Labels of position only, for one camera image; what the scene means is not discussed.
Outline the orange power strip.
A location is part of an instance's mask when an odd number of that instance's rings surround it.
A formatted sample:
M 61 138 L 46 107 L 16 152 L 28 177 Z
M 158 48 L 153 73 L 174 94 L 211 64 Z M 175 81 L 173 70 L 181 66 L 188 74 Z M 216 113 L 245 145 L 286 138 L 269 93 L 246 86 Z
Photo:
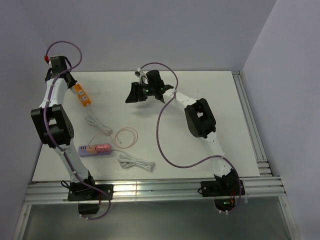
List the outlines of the orange power strip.
M 89 98 L 88 94 L 83 89 L 83 87 L 81 86 L 80 83 L 76 83 L 72 87 L 72 92 L 77 96 L 77 98 L 80 100 L 81 104 L 84 107 L 87 107 L 88 105 L 90 105 L 92 103 L 91 99 Z

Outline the pink plug adapter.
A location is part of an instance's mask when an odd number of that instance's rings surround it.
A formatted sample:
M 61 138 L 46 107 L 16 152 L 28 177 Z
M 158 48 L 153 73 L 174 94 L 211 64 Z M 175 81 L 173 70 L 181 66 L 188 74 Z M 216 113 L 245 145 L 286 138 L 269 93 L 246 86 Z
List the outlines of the pink plug adapter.
M 98 153 L 106 153 L 110 152 L 112 150 L 112 147 L 109 143 L 104 143 L 104 144 L 96 144 L 95 145 L 95 150 Z

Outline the small pink charger plug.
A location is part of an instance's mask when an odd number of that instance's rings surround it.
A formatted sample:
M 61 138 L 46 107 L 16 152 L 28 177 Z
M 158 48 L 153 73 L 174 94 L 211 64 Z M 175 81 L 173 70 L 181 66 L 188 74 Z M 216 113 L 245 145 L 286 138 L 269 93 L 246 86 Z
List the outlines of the small pink charger plug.
M 97 153 L 96 146 L 95 145 L 87 145 L 86 152 L 89 154 L 96 154 Z

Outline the purple power strip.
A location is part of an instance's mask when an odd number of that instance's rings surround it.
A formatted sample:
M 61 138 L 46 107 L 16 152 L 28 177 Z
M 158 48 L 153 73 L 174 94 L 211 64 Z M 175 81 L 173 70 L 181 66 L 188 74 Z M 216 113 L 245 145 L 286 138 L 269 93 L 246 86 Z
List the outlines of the purple power strip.
M 82 158 L 87 158 L 87 157 L 96 157 L 96 156 L 108 156 L 112 153 L 112 149 L 108 151 L 100 151 L 97 153 L 90 153 L 86 150 L 86 146 L 82 145 L 78 147 L 78 155 Z

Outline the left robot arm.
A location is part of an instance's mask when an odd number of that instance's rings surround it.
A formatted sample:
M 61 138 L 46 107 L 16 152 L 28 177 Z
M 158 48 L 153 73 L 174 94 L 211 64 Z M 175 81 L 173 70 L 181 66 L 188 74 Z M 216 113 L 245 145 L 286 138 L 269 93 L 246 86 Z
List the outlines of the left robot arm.
M 50 65 L 45 77 L 46 92 L 40 106 L 31 110 L 32 121 L 42 144 L 57 153 L 70 176 L 70 184 L 62 181 L 62 186 L 71 194 L 91 200 L 96 197 L 98 188 L 77 153 L 73 142 L 74 128 L 63 108 L 67 90 L 76 94 L 84 106 L 91 103 L 90 99 L 71 75 L 67 57 L 45 55 L 44 60 Z

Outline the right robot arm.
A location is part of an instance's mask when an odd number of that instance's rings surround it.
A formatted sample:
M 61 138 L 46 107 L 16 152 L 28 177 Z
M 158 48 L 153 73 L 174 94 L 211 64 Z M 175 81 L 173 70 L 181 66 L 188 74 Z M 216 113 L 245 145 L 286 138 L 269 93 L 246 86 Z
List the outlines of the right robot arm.
M 220 194 L 227 195 L 234 187 L 241 190 L 239 174 L 225 157 L 219 143 L 216 129 L 217 122 L 207 100 L 205 98 L 191 98 L 179 92 L 177 86 L 165 84 L 160 72 L 156 69 L 145 73 L 139 68 L 134 74 L 139 78 L 139 81 L 131 84 L 129 95 L 125 100 L 127 104 L 146 101 L 150 96 L 164 103 L 156 122 L 156 143 L 163 159 L 171 166 L 179 169 L 193 168 L 210 160 L 213 162 L 213 176 L 217 181 L 216 189 Z M 204 145 L 210 152 L 210 156 L 191 165 L 177 165 L 165 156 L 160 145 L 159 130 L 162 113 L 169 105 L 184 112 L 189 132 L 193 137 L 205 141 Z

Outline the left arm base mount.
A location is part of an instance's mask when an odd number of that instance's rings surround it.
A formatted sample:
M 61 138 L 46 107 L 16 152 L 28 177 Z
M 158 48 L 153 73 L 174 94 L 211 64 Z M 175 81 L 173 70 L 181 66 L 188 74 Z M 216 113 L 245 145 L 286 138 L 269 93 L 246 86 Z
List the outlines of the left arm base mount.
M 83 185 L 80 182 L 71 182 L 68 184 L 62 180 L 60 184 L 68 189 L 67 200 L 69 202 L 78 202 L 78 213 L 82 216 L 93 217 L 100 210 L 101 202 L 112 200 L 114 186 L 112 184 L 98 184 L 95 190 Z

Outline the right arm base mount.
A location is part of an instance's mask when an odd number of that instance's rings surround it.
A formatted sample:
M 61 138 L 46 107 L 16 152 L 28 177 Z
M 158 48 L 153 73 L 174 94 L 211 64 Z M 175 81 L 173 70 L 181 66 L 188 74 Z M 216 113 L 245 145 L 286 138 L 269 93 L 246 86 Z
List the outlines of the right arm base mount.
M 204 198 L 213 197 L 215 207 L 224 213 L 234 210 L 237 202 L 236 197 L 245 195 L 243 181 L 216 179 L 201 181 L 197 190 Z

